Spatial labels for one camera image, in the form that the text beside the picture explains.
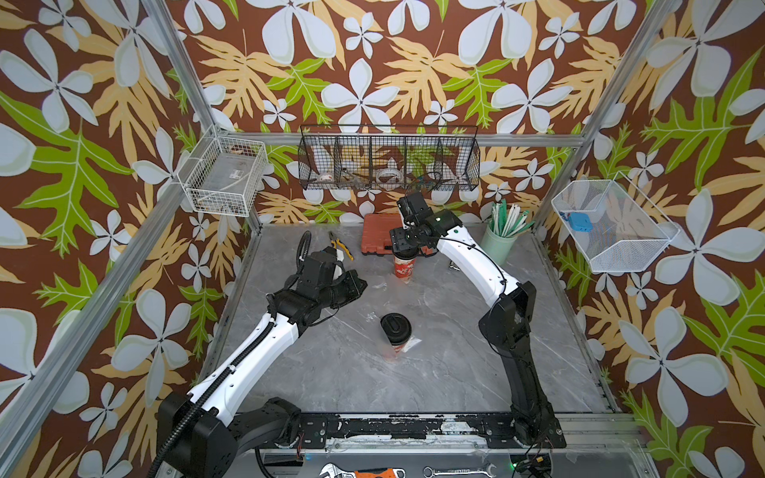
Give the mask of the clear plastic carrier bag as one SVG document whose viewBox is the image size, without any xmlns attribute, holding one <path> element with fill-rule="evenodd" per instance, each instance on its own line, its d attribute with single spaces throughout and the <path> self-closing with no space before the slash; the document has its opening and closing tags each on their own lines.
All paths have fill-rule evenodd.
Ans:
<svg viewBox="0 0 765 478">
<path fill-rule="evenodd" d="M 358 302 L 363 334 L 386 362 L 396 362 L 420 348 L 416 324 L 406 314 L 406 284 L 391 274 L 370 281 Z"/>
</svg>

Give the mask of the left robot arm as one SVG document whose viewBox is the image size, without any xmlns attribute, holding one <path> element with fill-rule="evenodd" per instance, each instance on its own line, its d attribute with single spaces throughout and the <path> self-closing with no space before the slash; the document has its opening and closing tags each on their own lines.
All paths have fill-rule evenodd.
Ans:
<svg viewBox="0 0 765 478">
<path fill-rule="evenodd" d="M 222 477 L 241 454 L 297 434 L 298 407 L 271 398 L 257 410 L 240 409 L 253 386 L 306 330 L 324 323 L 321 314 L 361 298 L 367 288 L 348 270 L 345 247 L 311 251 L 312 234 L 298 245 L 296 271 L 277 292 L 245 341 L 208 378 L 187 394 L 171 394 L 159 408 L 161 447 L 149 468 L 157 477 L 168 465 L 184 477 Z"/>
</svg>

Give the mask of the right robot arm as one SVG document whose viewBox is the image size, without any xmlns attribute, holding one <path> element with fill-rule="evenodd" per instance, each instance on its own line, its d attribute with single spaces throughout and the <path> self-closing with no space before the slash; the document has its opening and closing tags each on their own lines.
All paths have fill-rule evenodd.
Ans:
<svg viewBox="0 0 765 478">
<path fill-rule="evenodd" d="M 515 439 L 524 446 L 567 446 L 537 374 L 531 352 L 536 288 L 521 283 L 498 265 L 450 210 L 433 211 L 421 193 L 396 202 L 402 226 L 390 231 L 392 252 L 412 259 L 424 249 L 445 255 L 477 288 L 488 305 L 478 327 L 502 360 L 511 390 Z"/>
</svg>

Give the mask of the red cup black lid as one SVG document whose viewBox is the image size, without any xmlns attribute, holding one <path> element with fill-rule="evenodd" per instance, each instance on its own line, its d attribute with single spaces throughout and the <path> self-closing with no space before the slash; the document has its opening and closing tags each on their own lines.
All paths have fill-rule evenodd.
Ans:
<svg viewBox="0 0 765 478">
<path fill-rule="evenodd" d="M 381 320 L 384 334 L 384 352 L 386 360 L 395 359 L 406 347 L 412 337 L 412 323 L 400 313 L 384 315 Z"/>
<path fill-rule="evenodd" d="M 416 259 L 414 258 L 402 259 L 394 256 L 394 276 L 408 284 L 412 280 L 414 264 L 416 264 Z"/>
</svg>

